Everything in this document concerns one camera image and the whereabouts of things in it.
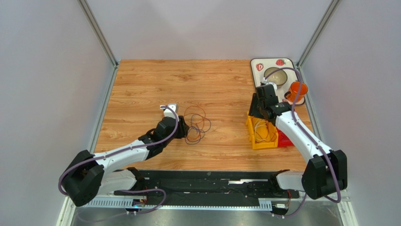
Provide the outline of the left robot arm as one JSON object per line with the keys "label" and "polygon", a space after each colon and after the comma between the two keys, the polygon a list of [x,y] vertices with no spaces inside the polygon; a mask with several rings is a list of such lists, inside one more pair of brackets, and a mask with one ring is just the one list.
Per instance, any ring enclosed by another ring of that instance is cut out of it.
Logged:
{"label": "left robot arm", "polygon": [[98,195],[129,190],[139,176],[124,167],[162,153],[173,139],[187,137],[188,130],[183,116],[164,117],[155,128],[128,145],[97,154],[83,150],[60,176],[59,191],[80,207]]}

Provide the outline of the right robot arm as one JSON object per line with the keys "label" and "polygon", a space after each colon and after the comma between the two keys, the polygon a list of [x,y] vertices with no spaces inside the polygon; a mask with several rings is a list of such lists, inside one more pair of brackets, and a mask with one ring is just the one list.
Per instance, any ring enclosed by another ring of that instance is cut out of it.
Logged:
{"label": "right robot arm", "polygon": [[306,162],[304,171],[282,170],[273,177],[281,190],[305,192],[316,200],[330,194],[341,194],[348,186],[347,156],[321,142],[300,120],[287,102],[279,102],[273,85],[255,88],[249,116],[267,120],[283,132]]}

